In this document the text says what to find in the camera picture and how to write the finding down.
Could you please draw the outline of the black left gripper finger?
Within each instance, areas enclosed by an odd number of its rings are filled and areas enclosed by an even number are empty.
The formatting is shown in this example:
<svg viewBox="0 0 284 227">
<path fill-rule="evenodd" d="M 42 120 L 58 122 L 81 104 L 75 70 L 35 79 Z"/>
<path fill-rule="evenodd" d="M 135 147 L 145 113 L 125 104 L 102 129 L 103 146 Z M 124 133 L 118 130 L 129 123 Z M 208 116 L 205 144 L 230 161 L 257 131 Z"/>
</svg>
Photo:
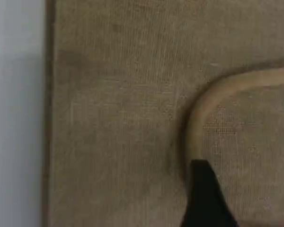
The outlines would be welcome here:
<svg viewBox="0 0 284 227">
<path fill-rule="evenodd" d="M 193 159 L 189 166 L 189 191 L 182 227 L 237 227 L 210 163 Z"/>
</svg>

